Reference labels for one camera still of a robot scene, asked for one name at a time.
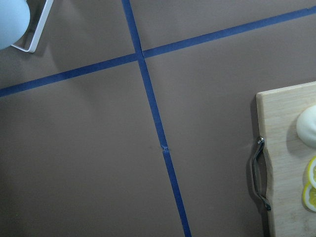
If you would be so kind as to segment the wooden cutting board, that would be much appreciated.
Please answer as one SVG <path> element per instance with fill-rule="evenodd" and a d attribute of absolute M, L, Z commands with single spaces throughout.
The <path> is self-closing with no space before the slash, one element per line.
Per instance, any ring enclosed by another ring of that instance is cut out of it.
<path fill-rule="evenodd" d="M 316 84 L 309 82 L 256 94 L 259 134 L 267 168 L 268 211 L 272 237 L 314 237 L 316 214 L 304 206 L 307 167 L 316 151 L 297 135 L 299 115 L 316 103 Z"/>

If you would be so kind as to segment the cup rack with cups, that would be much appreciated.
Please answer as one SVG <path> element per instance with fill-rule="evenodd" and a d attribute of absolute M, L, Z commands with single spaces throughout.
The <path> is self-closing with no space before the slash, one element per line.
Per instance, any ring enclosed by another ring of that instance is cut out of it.
<path fill-rule="evenodd" d="M 0 2 L 0 48 L 10 46 L 34 53 L 52 0 L 2 0 Z"/>

